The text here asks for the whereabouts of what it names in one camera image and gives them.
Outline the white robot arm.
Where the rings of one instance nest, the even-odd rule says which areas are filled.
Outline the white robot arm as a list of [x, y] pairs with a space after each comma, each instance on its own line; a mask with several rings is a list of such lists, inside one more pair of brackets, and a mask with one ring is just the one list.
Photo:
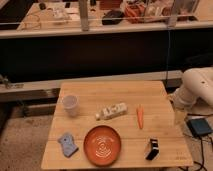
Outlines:
[[176, 108], [192, 108], [198, 98], [213, 108], [213, 67], [187, 69], [182, 84], [171, 95]]

